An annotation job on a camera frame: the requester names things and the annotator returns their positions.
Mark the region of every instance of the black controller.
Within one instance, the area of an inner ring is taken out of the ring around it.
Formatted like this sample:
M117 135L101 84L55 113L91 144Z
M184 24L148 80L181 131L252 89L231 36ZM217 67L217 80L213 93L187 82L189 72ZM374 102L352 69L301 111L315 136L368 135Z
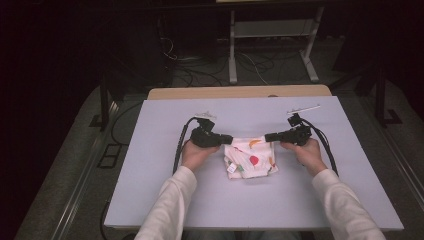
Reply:
M212 128L215 126L209 119L196 118L199 123L199 127L193 129L191 132L190 139L196 146L201 148L217 147L221 144L231 144L233 137L225 134L217 134L212 132Z
M290 130L265 134L265 141L289 142L299 146L305 145L312 136L311 127L305 126L297 113L293 114L293 116L287 120L290 126L292 126Z

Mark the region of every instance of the table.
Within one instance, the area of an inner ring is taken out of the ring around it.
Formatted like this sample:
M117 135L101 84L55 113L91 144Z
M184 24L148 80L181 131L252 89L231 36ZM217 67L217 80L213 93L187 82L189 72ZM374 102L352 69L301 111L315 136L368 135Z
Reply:
M318 96L311 96L314 89ZM302 97L282 97L293 96L294 92ZM190 114L209 110L218 116L214 132L252 137L287 130L287 110L320 103L318 110L301 116L327 135L342 181L357 193L379 227L402 229L337 97L330 95L322 85L152 90L140 111L105 225L139 228L162 183L172 175L175 147ZM303 231L328 228L307 171L297 163L293 153L276 148L275 154L280 169L277 173L248 180L227 178L223 148L211 155L196 172L198 188L193 194L185 228ZM328 157L323 155L323 158L329 165Z

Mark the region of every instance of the black cord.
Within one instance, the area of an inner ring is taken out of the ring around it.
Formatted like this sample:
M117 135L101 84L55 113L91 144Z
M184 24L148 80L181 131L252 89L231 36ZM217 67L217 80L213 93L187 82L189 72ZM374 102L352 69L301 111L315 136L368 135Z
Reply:
M334 156L331 153L331 149L330 149L330 143L328 142L328 138L327 136L325 136L324 132L322 132L321 130L319 130L318 128L316 128L314 125L312 125L312 123L308 122L307 120L300 118L302 120L302 122L306 123L307 125L309 125L314 132L317 134L319 140L321 141L325 151L327 152L328 158L330 159L330 164L331 164L331 168L333 169L333 171L337 174L337 176L339 175L338 171L337 171L337 166L336 166L336 162L334 161Z
M107 237L103 229L103 219L105 217L106 209L109 207L109 204L110 204L110 201L106 200L105 206L103 207L103 210L102 210L102 214L100 215L100 234L102 234L102 237L104 240L107 240Z
M123 116L123 115L125 115L127 112L129 112L130 110L132 110L133 108L135 108L135 107L137 107L138 105L140 105L140 104L142 104L143 102L139 102L139 103L137 103L137 104L134 104L133 106L131 106L130 108L128 108L127 110L125 110L123 113L121 113L117 118L116 118L116 120L113 122L113 125L112 125L112 130L110 131L110 137L112 138L112 140L115 142L115 143L117 143L117 144L119 144L119 145L122 145L122 146L129 146L129 143L121 143L120 141L118 141L117 139L116 139L116 137L115 137L115 134L114 134L114 129L115 129L115 125L116 125L116 123L118 122L118 120Z
M190 120L188 120L188 122L183 127L183 131L181 132L180 140L178 141L177 151L175 152L175 161L174 161L174 168L172 169L172 174L174 174L177 171L178 163L180 161L181 151L183 150L184 137L185 137L185 134L187 132L188 125L194 119L197 119L197 118L195 118L195 117L190 118Z

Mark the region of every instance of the red spot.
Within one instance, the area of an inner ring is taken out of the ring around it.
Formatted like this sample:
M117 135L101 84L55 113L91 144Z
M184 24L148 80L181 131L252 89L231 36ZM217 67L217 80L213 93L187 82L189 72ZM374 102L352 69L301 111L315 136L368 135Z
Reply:
M253 164L253 166L258 164L258 162L259 162L259 158L257 158L256 156L250 156L249 160Z

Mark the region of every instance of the white sleeve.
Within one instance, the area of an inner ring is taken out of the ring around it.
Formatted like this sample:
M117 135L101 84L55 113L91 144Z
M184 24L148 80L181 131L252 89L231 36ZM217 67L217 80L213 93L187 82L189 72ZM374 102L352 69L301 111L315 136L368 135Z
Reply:
M321 171L314 177L312 184L324 206L336 240L385 239L358 197L340 181L334 171Z
M181 239L185 215L196 185L193 172L180 166L162 185L159 198L144 220L135 240Z

